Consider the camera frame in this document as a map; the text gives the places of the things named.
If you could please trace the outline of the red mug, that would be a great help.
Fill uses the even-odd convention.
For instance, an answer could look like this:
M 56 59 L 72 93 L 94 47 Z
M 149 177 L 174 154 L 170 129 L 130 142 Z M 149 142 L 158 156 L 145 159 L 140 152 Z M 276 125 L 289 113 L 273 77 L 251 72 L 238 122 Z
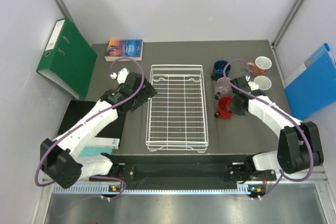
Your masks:
M 220 118 L 223 120 L 230 119 L 233 115 L 233 112 L 229 110 L 229 105 L 231 101 L 232 101 L 232 97 L 222 97 L 217 104 L 214 117 Z

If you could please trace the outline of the lilac mug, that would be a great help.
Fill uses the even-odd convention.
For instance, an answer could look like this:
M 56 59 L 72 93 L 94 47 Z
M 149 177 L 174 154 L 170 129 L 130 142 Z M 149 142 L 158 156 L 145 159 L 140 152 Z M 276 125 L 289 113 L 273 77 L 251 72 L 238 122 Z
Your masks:
M 233 95 L 232 86 L 229 84 L 230 78 L 221 77 L 216 82 L 215 99 L 220 100 L 223 97 L 231 97 Z

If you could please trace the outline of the light blue floral mug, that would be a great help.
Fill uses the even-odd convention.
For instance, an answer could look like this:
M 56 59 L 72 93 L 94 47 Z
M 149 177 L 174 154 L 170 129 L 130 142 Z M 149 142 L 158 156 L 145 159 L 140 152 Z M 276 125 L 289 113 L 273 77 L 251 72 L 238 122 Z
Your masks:
M 258 84 L 259 89 L 263 92 L 268 91 L 272 87 L 272 81 L 266 76 L 257 76 L 254 82 Z

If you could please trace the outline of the pink floral mug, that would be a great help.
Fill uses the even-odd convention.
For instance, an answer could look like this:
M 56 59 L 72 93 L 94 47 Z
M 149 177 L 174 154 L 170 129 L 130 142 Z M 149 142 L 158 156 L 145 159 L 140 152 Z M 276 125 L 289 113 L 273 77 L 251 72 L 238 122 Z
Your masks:
M 265 56 L 259 56 L 254 62 L 248 62 L 249 72 L 253 76 L 264 75 L 272 66 L 272 61 Z

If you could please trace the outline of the dark blue mug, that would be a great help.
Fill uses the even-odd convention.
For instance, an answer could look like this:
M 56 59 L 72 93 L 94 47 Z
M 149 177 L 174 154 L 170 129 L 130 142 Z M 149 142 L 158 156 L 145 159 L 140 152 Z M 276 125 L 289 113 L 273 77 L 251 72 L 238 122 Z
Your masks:
M 225 60 L 216 61 L 213 65 L 211 79 L 217 81 L 218 79 L 222 78 L 224 76 L 223 70 L 227 64 L 228 64 L 228 61 L 225 61 Z

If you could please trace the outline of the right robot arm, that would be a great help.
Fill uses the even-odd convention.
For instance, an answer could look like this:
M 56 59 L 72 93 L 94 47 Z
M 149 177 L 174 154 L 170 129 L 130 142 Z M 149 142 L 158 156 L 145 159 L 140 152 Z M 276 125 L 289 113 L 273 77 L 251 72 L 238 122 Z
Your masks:
M 229 81 L 233 98 L 229 110 L 236 115 L 249 113 L 259 118 L 278 137 L 276 151 L 263 152 L 249 157 L 245 174 L 258 179 L 265 170 L 281 170 L 293 174 L 320 166 L 324 162 L 318 126 L 302 122 L 284 112 L 248 77 Z

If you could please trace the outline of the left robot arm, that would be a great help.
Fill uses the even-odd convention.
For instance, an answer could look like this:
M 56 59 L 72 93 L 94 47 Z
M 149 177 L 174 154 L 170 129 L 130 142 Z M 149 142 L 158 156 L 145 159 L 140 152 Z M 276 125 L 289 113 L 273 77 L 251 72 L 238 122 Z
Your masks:
M 153 85 L 138 73 L 119 74 L 117 82 L 118 87 L 106 91 L 71 129 L 41 143 L 39 169 L 63 189 L 92 176 L 103 176 L 107 180 L 117 178 L 119 168 L 113 164 L 110 154 L 81 157 L 80 153 L 107 125 L 135 111 L 157 94 Z

